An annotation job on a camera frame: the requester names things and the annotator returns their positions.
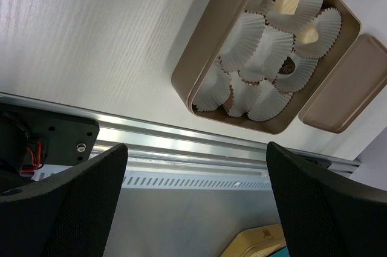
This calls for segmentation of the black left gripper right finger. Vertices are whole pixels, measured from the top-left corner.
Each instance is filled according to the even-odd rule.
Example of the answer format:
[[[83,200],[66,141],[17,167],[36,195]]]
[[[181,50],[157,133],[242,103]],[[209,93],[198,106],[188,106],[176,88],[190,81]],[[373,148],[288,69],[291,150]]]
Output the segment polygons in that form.
[[[266,162],[290,256],[386,256],[386,191],[275,142]]]

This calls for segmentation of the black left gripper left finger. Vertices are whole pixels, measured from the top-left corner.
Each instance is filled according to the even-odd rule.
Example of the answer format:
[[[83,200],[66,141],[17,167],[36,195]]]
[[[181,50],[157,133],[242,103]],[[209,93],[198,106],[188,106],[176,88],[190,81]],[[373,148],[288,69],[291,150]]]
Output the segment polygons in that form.
[[[103,256],[127,162],[121,143],[39,181],[1,171],[1,256]]]

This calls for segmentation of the dark round chocolate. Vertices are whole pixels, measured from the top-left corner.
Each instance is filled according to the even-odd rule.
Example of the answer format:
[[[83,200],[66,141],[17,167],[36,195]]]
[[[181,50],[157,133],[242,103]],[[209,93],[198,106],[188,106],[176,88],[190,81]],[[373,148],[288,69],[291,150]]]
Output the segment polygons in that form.
[[[291,58],[287,57],[284,63],[281,65],[278,74],[282,76],[289,76],[295,72],[297,63]]]

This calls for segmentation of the white chocolate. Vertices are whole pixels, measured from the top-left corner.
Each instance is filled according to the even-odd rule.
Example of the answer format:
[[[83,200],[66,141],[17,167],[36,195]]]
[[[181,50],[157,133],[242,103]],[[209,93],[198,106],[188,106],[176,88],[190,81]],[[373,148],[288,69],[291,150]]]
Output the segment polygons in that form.
[[[272,11],[282,15],[294,15],[300,0],[275,0]]]
[[[313,24],[308,24],[299,34],[296,35],[296,43],[312,44],[319,40],[319,33]]]

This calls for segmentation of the yellow tin box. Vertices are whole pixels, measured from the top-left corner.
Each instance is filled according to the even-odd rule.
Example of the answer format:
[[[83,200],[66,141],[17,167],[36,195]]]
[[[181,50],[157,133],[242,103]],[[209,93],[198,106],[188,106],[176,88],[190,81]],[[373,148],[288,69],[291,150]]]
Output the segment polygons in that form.
[[[270,241],[285,241],[284,233],[279,224],[242,231],[227,246],[221,256],[242,256],[252,246]]]

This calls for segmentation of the beige tin lid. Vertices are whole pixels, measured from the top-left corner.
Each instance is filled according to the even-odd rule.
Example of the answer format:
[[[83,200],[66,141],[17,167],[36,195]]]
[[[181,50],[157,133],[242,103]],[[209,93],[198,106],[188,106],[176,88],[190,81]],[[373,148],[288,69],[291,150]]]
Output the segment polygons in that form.
[[[302,123],[340,134],[386,86],[386,47],[360,35],[299,113]]]

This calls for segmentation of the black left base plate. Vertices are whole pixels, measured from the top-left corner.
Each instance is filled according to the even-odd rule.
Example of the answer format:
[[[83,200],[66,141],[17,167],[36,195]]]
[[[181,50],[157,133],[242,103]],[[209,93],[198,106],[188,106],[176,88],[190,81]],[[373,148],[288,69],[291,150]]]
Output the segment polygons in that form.
[[[42,164],[75,166],[89,159],[99,124],[96,120],[43,109],[1,104],[1,120],[23,133],[24,164],[41,158]]]

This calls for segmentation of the aluminium mounting rail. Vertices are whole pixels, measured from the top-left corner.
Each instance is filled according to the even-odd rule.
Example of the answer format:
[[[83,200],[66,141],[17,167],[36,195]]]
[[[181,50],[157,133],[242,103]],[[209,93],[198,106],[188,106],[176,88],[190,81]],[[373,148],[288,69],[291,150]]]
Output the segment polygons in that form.
[[[268,175],[267,146],[264,143],[119,117],[7,93],[1,94],[1,102],[96,120],[100,131],[93,151],[102,152],[123,143],[128,147],[128,161],[131,165],[201,173],[221,169]]]

